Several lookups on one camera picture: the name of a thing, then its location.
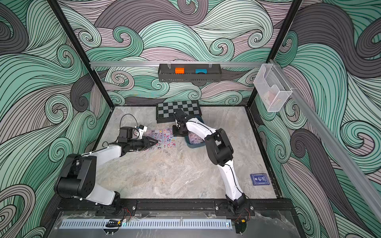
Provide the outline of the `lilac small sticker sheet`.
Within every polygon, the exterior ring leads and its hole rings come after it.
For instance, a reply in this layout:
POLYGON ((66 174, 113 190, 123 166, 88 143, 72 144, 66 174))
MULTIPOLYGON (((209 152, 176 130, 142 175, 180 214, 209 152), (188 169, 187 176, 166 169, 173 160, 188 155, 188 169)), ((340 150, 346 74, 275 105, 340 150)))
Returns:
POLYGON ((157 148, 162 149, 165 142, 167 142, 167 129, 158 129, 155 130, 154 135, 158 141, 157 148))

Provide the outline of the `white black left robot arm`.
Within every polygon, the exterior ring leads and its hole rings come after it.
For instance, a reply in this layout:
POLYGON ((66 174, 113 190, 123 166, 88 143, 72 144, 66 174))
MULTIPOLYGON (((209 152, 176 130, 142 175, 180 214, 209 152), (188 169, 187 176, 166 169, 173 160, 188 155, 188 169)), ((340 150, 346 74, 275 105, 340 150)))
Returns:
POLYGON ((141 139, 118 138, 107 147, 87 154, 70 154, 66 157, 56 180, 54 191, 62 198, 77 197, 105 207, 108 213, 122 210, 120 194, 96 182, 97 169, 128 152, 145 151, 158 144, 149 136, 141 139))

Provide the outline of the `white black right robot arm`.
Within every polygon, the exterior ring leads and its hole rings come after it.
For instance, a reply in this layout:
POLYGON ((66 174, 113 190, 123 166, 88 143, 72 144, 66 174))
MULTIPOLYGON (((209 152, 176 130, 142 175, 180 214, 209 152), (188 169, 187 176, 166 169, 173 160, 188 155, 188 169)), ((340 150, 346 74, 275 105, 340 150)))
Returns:
POLYGON ((229 212, 241 214, 248 200, 238 183, 233 164, 234 149, 225 130, 211 128, 181 109, 174 111, 174 117, 176 125, 172 126, 173 135, 185 137, 192 132, 204 141, 210 161, 221 173, 229 212))

